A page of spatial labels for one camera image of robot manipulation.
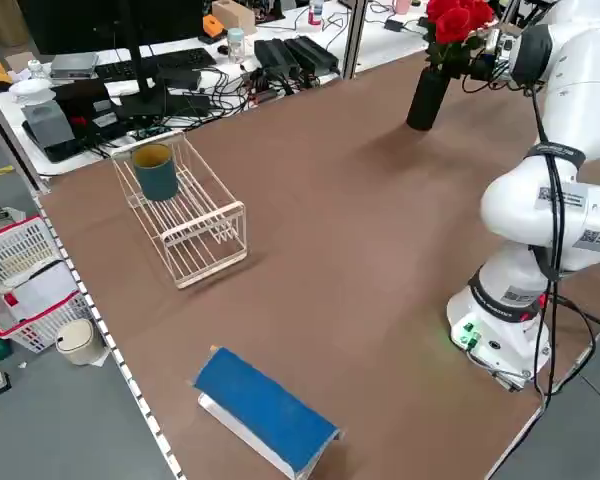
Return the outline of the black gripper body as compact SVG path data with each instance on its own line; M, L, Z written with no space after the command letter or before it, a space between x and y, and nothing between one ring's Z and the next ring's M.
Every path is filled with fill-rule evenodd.
M495 69L495 56L484 48L462 47L462 79L489 81Z

